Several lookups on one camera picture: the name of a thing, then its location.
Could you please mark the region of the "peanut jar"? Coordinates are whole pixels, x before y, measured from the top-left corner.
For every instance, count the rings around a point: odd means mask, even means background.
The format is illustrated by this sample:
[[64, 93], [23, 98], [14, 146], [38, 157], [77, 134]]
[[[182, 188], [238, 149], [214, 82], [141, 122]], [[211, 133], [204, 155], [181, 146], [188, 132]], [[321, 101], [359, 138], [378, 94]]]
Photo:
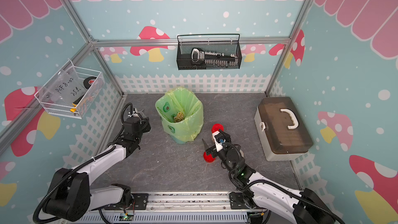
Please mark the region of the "peanut jar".
[[217, 131], [219, 131], [219, 130], [224, 131], [224, 127], [223, 127], [223, 125], [221, 125], [221, 124], [219, 124], [219, 123], [216, 123], [216, 124], [214, 124], [214, 125], [212, 126], [211, 132], [212, 132], [212, 133], [215, 133], [215, 132], [217, 132]]

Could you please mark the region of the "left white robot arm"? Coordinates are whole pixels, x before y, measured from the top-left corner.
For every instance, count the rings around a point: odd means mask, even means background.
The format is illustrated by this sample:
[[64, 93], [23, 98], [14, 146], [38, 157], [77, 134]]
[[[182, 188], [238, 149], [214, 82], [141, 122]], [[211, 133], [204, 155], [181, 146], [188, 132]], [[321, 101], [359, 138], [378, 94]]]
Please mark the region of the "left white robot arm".
[[119, 133], [103, 152], [76, 167], [55, 172], [47, 194], [34, 211], [34, 223], [48, 224], [59, 219], [75, 222], [89, 211], [98, 211], [101, 219], [108, 223], [102, 211], [105, 207], [114, 205], [124, 213], [134, 207], [136, 200], [129, 186], [112, 184], [91, 189], [98, 177], [140, 149], [143, 134], [151, 130], [149, 118], [132, 103], [124, 106], [120, 120]]

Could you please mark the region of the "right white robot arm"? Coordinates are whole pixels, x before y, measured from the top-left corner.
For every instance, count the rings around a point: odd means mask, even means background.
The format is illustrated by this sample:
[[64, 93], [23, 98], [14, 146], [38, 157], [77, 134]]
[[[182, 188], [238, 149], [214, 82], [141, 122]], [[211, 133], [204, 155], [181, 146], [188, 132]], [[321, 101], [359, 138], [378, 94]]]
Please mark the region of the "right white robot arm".
[[221, 160], [228, 170], [231, 183], [243, 194], [248, 208], [265, 208], [292, 224], [342, 224], [343, 220], [333, 213], [312, 190], [294, 190], [278, 184], [246, 164], [240, 145], [233, 144], [229, 134], [222, 129], [212, 130], [212, 146], [207, 146], [204, 159]]

